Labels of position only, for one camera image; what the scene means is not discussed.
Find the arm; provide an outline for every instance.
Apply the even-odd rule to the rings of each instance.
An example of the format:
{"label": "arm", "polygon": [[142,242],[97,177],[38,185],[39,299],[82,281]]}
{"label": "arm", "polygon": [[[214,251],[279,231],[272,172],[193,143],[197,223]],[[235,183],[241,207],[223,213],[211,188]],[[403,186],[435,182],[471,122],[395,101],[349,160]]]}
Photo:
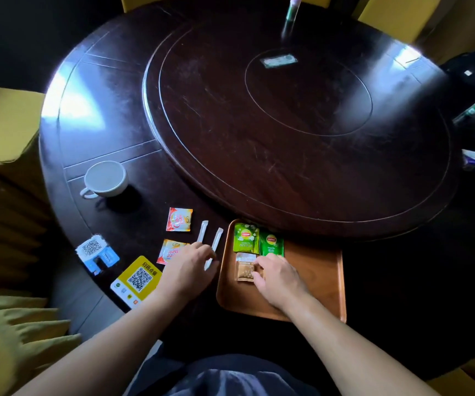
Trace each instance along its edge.
{"label": "arm", "polygon": [[315,299],[296,269],[269,254],[253,273],[260,293],[283,311],[318,354],[342,395],[438,395],[397,360],[333,316]]}
{"label": "arm", "polygon": [[84,342],[23,386],[15,396],[122,395],[163,330],[214,278],[215,254],[205,244],[185,246],[166,266],[157,288],[117,322]]}

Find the white coffee cup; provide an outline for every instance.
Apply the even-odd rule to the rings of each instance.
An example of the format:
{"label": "white coffee cup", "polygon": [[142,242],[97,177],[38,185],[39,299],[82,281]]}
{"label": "white coffee cup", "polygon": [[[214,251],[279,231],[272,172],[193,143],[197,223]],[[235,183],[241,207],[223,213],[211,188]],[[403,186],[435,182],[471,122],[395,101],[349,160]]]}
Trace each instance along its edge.
{"label": "white coffee cup", "polygon": [[121,163],[102,161],[87,170],[83,182],[85,187],[80,196],[84,199],[118,196],[128,187],[128,172]]}

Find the snack packet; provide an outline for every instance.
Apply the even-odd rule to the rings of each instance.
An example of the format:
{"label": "snack packet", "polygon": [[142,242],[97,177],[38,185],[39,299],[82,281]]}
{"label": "snack packet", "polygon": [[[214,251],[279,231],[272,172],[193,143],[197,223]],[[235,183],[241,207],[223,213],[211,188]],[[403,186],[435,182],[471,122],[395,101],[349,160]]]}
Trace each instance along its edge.
{"label": "snack packet", "polygon": [[238,253],[236,254],[236,281],[254,282],[252,273],[255,271],[254,261],[255,254]]}
{"label": "snack packet", "polygon": [[251,224],[237,223],[234,226],[234,251],[260,253],[260,230]]}
{"label": "snack packet", "polygon": [[184,247],[187,244],[189,243],[182,243],[182,242],[176,242],[175,240],[164,239],[157,262],[164,265],[168,264],[170,259],[179,252],[181,247]]}
{"label": "snack packet", "polygon": [[283,239],[267,230],[260,230],[261,255],[274,253],[283,257]]}
{"label": "snack packet", "polygon": [[192,222],[192,212],[190,208],[170,208],[168,214],[168,225],[166,230],[169,232],[189,232]]}

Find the cup handle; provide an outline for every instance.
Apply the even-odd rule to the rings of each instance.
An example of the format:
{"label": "cup handle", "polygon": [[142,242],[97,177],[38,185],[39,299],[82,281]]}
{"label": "cup handle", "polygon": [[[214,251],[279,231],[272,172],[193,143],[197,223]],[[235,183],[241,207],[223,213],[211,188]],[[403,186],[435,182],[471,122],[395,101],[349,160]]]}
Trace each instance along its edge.
{"label": "cup handle", "polygon": [[91,190],[89,190],[89,188],[84,187],[80,192],[80,196],[82,196],[84,199],[96,199],[98,194],[93,193]]}

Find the green tea packet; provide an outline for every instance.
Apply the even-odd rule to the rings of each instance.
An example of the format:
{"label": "green tea packet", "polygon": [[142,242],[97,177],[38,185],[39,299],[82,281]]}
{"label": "green tea packet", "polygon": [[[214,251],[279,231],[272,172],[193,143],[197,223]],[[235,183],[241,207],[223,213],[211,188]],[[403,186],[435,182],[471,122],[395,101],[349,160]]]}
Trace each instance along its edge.
{"label": "green tea packet", "polygon": [[237,223],[234,226],[234,251],[259,254],[259,228],[251,224]]}
{"label": "green tea packet", "polygon": [[261,255],[274,253],[283,257],[283,239],[265,229],[260,231],[260,248]]}

